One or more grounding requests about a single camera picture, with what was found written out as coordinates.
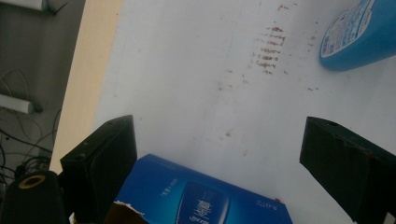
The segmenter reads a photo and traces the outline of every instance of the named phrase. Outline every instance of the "floor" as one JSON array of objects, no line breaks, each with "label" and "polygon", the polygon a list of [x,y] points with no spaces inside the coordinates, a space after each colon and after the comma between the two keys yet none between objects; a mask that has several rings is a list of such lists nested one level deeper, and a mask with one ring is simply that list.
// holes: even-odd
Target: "floor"
[{"label": "floor", "polygon": [[0,181],[48,169],[85,1],[58,12],[0,4],[0,94],[31,101],[31,115],[0,107]]}]

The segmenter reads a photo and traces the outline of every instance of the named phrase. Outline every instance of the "table surface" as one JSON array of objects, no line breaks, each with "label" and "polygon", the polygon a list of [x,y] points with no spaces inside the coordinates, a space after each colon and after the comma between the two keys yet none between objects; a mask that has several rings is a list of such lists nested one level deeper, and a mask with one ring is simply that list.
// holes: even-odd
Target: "table surface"
[{"label": "table surface", "polygon": [[352,3],[87,0],[51,169],[133,114],[139,157],[280,198],[295,223],[352,223],[299,163],[307,116],[396,154],[395,58],[343,73],[318,64],[327,27]]}]

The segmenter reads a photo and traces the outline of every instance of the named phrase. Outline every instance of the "blue box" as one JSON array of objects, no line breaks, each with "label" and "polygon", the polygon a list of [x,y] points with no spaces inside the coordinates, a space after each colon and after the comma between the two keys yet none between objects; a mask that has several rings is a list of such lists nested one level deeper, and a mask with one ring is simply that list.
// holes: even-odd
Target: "blue box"
[{"label": "blue box", "polygon": [[292,223],[283,203],[151,154],[134,164],[114,204],[149,224]]}]

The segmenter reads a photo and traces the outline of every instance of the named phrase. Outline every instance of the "bottle label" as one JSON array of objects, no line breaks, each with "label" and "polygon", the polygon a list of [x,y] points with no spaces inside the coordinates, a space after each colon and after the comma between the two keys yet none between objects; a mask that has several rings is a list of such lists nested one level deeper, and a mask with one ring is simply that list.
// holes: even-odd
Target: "bottle label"
[{"label": "bottle label", "polygon": [[320,56],[334,55],[355,42],[366,30],[372,16],[375,0],[361,0],[345,10],[329,27],[323,38]]}]

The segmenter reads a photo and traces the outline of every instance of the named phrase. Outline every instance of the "blue bottle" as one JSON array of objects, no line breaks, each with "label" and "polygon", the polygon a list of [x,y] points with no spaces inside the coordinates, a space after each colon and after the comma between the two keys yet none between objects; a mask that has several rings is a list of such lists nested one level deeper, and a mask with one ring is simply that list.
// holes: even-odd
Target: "blue bottle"
[{"label": "blue bottle", "polygon": [[396,54],[396,0],[360,0],[323,37],[319,60],[346,71]]}]

